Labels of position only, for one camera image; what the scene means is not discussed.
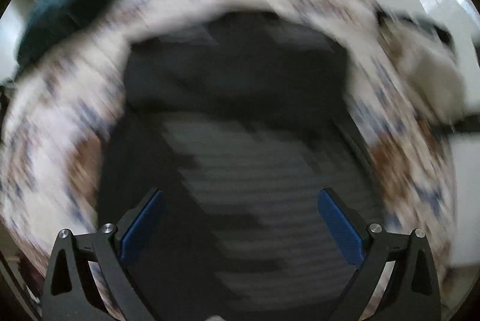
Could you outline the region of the dark garment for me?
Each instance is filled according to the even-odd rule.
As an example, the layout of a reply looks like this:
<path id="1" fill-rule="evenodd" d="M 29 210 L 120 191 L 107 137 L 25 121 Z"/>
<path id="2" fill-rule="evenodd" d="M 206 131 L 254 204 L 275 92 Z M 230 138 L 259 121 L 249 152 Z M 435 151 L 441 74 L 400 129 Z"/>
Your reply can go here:
<path id="1" fill-rule="evenodd" d="M 317 30 L 235 12 L 131 47 L 124 115 L 97 213 L 151 189 L 153 233 L 129 270 L 162 320 L 324 320 L 352 277 L 317 209 L 332 188 L 383 204 L 345 102 L 352 52 Z"/>

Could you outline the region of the floral white bed blanket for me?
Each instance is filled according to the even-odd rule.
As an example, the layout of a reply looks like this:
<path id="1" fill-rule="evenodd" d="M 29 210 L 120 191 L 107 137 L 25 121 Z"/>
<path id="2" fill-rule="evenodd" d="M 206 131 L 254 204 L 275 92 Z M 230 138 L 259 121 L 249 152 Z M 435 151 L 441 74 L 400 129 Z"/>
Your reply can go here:
<path id="1" fill-rule="evenodd" d="M 112 0 L 89 26 L 18 75 L 1 135 L 1 221 L 45 284 L 58 233 L 95 233 L 105 224 L 98 192 L 108 143 L 125 113 L 131 47 L 226 14 L 267 13 L 352 52 L 346 108 L 366 144 L 382 218 L 357 212 L 389 233 L 426 234 L 442 319 L 456 196 L 447 125 L 428 121 L 405 95 L 381 44 L 379 10 L 394 13 L 377 0 Z M 89 266 L 108 313 L 126 320 L 98 264 Z"/>

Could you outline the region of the beige storage bag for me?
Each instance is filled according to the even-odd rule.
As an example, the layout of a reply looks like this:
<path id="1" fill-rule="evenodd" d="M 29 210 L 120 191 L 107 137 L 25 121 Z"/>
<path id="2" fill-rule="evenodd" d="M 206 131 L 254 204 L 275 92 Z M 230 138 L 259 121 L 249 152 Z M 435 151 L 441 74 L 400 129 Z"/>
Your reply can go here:
<path id="1" fill-rule="evenodd" d="M 417 113 L 437 125 L 461 119 L 465 80 L 448 30 L 406 14 L 378 10 L 376 16 L 382 48 Z"/>

